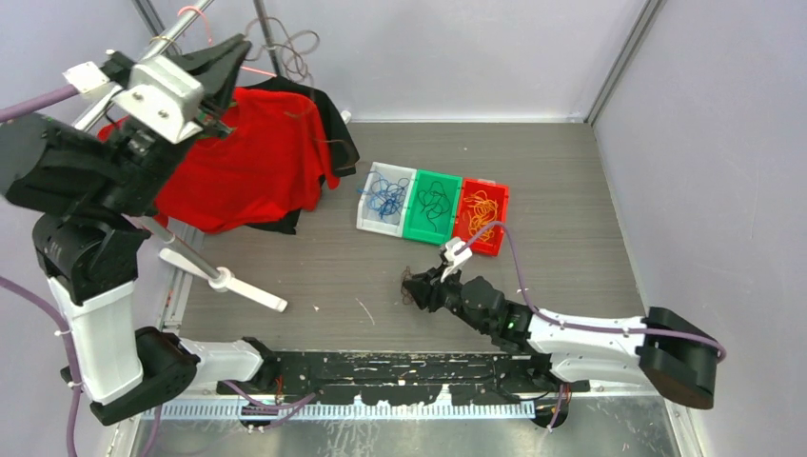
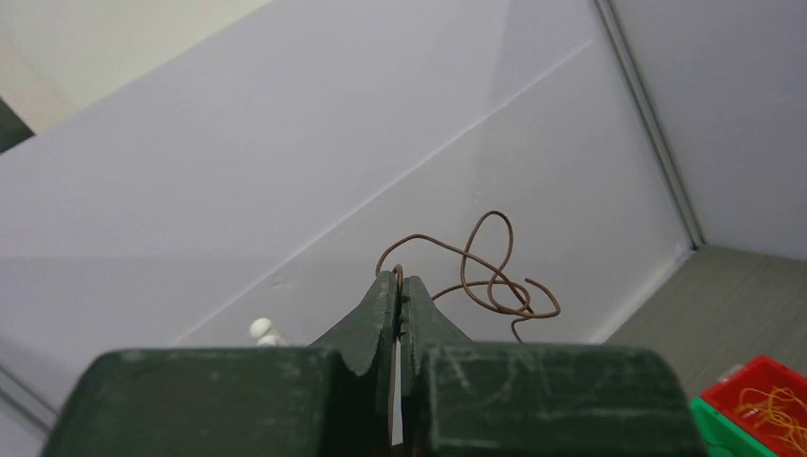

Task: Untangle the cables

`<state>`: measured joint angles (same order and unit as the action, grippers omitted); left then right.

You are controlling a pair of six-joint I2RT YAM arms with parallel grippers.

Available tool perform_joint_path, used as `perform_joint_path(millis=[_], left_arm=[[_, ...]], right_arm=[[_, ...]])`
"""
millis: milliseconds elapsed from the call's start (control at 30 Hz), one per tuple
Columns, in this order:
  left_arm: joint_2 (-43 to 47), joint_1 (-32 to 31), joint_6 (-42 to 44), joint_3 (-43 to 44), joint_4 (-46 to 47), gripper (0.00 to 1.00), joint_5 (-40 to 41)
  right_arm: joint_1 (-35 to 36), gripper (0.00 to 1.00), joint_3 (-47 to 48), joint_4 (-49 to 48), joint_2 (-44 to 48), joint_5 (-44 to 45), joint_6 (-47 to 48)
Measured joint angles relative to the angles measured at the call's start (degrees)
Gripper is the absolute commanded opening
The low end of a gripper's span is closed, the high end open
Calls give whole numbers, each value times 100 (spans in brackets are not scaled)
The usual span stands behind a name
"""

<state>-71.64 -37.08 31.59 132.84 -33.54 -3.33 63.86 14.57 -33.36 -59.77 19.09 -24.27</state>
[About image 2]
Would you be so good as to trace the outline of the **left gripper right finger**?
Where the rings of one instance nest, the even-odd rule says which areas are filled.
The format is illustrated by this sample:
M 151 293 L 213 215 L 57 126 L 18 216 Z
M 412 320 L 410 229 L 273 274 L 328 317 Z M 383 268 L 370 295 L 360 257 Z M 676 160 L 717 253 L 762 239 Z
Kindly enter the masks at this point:
M 416 276 L 403 282 L 404 456 L 704 456 L 654 351 L 474 342 Z

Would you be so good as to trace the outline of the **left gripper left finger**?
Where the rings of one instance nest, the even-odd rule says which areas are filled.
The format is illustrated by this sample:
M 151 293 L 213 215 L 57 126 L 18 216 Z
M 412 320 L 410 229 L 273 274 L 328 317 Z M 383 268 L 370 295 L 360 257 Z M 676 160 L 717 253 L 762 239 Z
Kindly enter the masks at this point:
M 46 456 L 388 456 L 399 276 L 306 347 L 138 348 L 80 377 Z

